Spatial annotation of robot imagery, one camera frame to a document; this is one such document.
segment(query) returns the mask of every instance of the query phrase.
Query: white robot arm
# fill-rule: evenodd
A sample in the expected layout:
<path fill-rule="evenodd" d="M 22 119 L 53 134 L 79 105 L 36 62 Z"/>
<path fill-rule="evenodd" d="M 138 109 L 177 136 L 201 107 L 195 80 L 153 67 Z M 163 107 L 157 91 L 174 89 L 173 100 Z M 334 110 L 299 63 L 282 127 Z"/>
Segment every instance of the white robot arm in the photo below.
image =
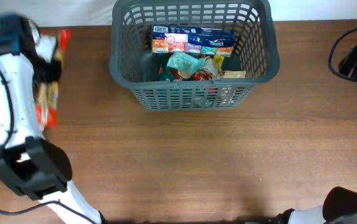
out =
<path fill-rule="evenodd" d="M 38 33 L 36 29 L 33 29 L 30 24 L 27 24 L 28 26 L 26 27 L 24 27 L 24 25 L 13 27 L 13 23 L 16 21 L 29 22 L 26 18 L 11 14 L 0 19 L 3 20 L 2 25 L 0 22 L 0 151 L 8 154 L 9 152 L 14 152 L 16 148 L 21 151 L 22 148 L 27 147 L 25 146 L 27 144 L 27 138 L 42 139 L 45 141 L 42 128 L 40 128 L 40 125 L 37 122 L 37 115 L 35 112 L 32 84 L 34 76 L 33 64 L 38 65 L 36 60 L 50 62 L 52 60 L 52 55 L 54 54 L 54 49 L 57 46 L 57 41 L 56 38 L 52 37 L 42 38 L 40 33 Z M 12 23 L 12 27 L 7 26 L 8 22 Z M 11 29 L 18 29 L 12 31 L 20 32 L 15 37 L 13 35 L 1 37 L 3 33 L 8 33 L 10 35 Z M 26 31 L 23 32 L 26 34 L 28 34 L 29 31 L 29 34 L 31 34 L 29 37 L 32 37 L 32 39 L 27 37 L 26 39 L 23 39 L 21 31 Z M 41 158 L 36 158 L 38 155 L 33 152 L 22 151 L 21 153 L 18 152 L 18 154 L 15 153 L 14 156 L 16 158 L 12 162 L 17 164 L 17 166 L 27 167 L 35 164 L 39 169 L 45 169 L 46 172 L 49 171 L 47 170 L 49 167 L 42 167 L 46 166 L 46 164 L 41 164 L 41 161 L 38 163 L 38 160 L 41 160 Z M 47 206 L 58 214 L 65 223 L 101 224 L 104 222 L 102 215 L 98 210 L 92 208 L 77 190 L 71 179 L 71 167 L 69 174 L 69 167 L 65 173 L 67 173 L 68 176 L 70 175 L 70 178 L 67 178 L 65 182 L 62 181 L 62 185 L 64 185 L 62 186 L 63 192 L 58 190 L 58 188 L 49 190 L 49 184 L 51 183 L 52 185 L 52 182 L 55 181 L 55 179 L 47 176 L 53 176 L 53 174 L 49 172 L 32 174 L 43 175 L 41 177 L 32 178 L 47 179 L 44 181 L 44 183 L 47 183 L 45 186 L 40 186 L 39 184 L 41 184 L 41 181 L 37 181 L 30 187 L 26 186 L 26 188 L 22 187 L 25 184 L 27 185 L 27 183 L 22 180 L 24 178 L 22 178 L 20 174 L 16 175 L 15 178 L 20 179 L 18 180 L 20 183 L 16 183 L 18 187 L 14 188 L 14 191 L 18 192 L 19 195 L 30 196 L 31 199 L 38 199 L 40 203 L 58 202 L 48 203 Z M 0 173 L 4 171 L 3 169 L 6 169 L 6 167 L 0 168 Z M 1 180 L 11 188 L 13 186 L 11 182 L 14 182 L 15 180 L 10 179 L 10 176 L 8 177 L 7 173 L 1 175 Z M 83 219 L 81 216 L 60 206 L 60 203 L 84 215 L 92 222 Z"/>
<path fill-rule="evenodd" d="M 308 210 L 293 211 L 288 224 L 298 223 L 357 224 L 357 193 L 335 187 L 328 194 L 323 205 Z"/>

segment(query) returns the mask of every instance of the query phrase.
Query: food package in basket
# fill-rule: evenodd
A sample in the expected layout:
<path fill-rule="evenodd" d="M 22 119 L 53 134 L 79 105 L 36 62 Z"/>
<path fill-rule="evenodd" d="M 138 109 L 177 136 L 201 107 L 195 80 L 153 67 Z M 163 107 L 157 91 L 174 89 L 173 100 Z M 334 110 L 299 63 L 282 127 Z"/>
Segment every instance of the food package in basket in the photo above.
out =
<path fill-rule="evenodd" d="M 193 56 L 200 54 L 230 57 L 234 49 L 235 35 L 231 30 L 153 26 L 152 52 L 186 52 Z"/>

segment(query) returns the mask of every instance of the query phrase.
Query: gray plastic basket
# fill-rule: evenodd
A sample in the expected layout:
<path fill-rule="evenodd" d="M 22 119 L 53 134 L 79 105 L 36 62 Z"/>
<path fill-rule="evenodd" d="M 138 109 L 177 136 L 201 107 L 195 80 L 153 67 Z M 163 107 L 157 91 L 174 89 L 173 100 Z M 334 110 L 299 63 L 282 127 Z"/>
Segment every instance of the gray plastic basket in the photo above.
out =
<path fill-rule="evenodd" d="M 234 30 L 227 70 L 246 70 L 246 78 L 158 81 L 159 64 L 151 53 L 154 24 Z M 233 108 L 256 84 L 273 78 L 279 66 L 267 0 L 119 0 L 113 8 L 110 73 L 150 110 Z"/>

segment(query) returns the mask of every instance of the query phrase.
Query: white backdrop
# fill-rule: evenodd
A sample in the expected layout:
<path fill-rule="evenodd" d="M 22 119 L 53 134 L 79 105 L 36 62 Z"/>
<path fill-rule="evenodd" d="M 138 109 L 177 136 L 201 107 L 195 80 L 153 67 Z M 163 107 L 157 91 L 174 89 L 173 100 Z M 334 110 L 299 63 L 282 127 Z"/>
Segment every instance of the white backdrop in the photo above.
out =
<path fill-rule="evenodd" d="M 0 0 L 0 13 L 20 12 L 40 26 L 110 25 L 115 2 L 116 0 Z M 270 4 L 275 21 L 357 19 L 357 0 L 270 0 Z"/>

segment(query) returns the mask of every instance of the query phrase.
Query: wooden table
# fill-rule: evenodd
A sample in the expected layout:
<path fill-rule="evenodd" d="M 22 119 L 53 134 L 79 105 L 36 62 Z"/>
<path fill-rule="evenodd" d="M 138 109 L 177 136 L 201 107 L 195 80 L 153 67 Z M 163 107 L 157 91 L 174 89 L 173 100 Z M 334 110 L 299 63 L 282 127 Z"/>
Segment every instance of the wooden table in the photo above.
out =
<path fill-rule="evenodd" d="M 109 220 L 276 215 L 357 191 L 357 84 L 327 67 L 357 21 L 276 22 L 281 69 L 236 109 L 155 113 L 108 71 L 109 27 L 74 27 L 60 87 L 59 130 L 74 180 Z M 339 46 L 337 58 L 357 44 Z M 0 182 L 0 208 L 34 205 Z M 0 223 L 61 223 L 48 208 Z"/>

